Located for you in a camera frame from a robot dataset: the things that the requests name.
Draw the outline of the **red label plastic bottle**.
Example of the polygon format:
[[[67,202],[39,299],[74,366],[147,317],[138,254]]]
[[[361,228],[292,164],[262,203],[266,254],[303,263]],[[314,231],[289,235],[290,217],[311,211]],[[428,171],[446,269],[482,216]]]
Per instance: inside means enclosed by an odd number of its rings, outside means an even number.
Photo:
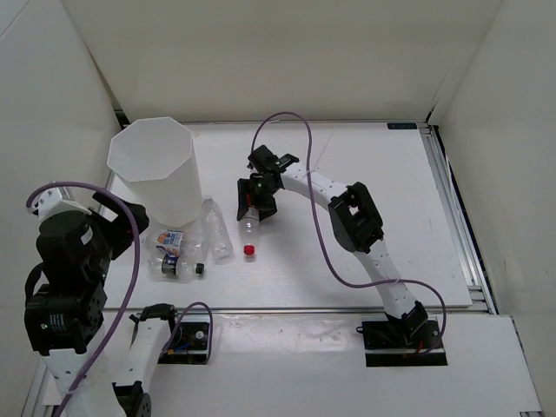
[[[256,235],[260,231],[260,212],[252,203],[250,194],[245,196],[246,211],[242,215],[240,224],[247,235]]]

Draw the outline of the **clear plastic bottle no label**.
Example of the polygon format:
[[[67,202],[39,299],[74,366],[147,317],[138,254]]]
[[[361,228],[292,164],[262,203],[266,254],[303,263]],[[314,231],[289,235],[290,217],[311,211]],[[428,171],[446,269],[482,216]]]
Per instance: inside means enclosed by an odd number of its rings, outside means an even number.
[[[201,222],[215,262],[228,262],[233,257],[233,245],[220,206],[212,198],[202,202]]]

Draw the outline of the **black cap dark label bottle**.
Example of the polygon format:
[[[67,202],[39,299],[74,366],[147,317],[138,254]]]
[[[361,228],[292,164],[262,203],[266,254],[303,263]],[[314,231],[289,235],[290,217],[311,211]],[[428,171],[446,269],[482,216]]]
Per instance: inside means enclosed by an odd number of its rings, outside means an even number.
[[[151,257],[148,269],[159,280],[189,282],[204,276],[205,265],[183,260],[181,256],[166,254]]]

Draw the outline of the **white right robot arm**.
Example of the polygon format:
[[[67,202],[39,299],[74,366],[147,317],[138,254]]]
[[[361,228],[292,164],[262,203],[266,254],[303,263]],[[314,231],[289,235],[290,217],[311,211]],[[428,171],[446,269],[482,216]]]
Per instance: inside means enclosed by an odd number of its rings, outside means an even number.
[[[338,244],[355,256],[376,287],[395,344],[408,348],[421,337],[428,320],[422,303],[407,288],[387,250],[383,220],[367,187],[347,185],[309,172],[290,154],[273,154],[266,146],[248,156],[250,174],[237,181],[240,221],[255,211],[261,221],[277,213],[275,194],[287,190],[309,199],[312,209],[324,208]]]

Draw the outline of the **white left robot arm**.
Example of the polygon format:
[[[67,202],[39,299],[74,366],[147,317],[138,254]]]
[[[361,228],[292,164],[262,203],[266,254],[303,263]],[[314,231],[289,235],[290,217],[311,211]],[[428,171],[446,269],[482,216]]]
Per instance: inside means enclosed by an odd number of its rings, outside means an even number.
[[[39,220],[36,248],[41,262],[25,283],[24,324],[63,397],[67,416],[150,416],[149,384],[162,348],[182,338],[175,308],[166,303],[131,315],[132,342],[123,369],[112,376],[105,354],[94,357],[106,335],[103,309],[109,264],[149,226],[145,207],[94,199],[116,213],[112,221],[75,202],[65,188],[48,189],[30,211]]]

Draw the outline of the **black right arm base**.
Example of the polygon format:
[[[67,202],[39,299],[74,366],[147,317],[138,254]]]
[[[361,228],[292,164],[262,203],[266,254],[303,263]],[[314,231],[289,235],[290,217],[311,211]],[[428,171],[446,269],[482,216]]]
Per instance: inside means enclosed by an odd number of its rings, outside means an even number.
[[[356,329],[363,338],[367,367],[444,367],[446,350],[439,323],[429,320],[406,340],[388,321],[364,321]]]

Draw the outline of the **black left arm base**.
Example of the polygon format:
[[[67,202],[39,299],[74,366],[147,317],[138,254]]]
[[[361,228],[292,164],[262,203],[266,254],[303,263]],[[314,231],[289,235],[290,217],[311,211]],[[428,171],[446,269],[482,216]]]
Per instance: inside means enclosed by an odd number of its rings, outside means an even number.
[[[158,364],[207,365],[212,355],[213,324],[212,314],[187,314],[172,342],[162,350]]]

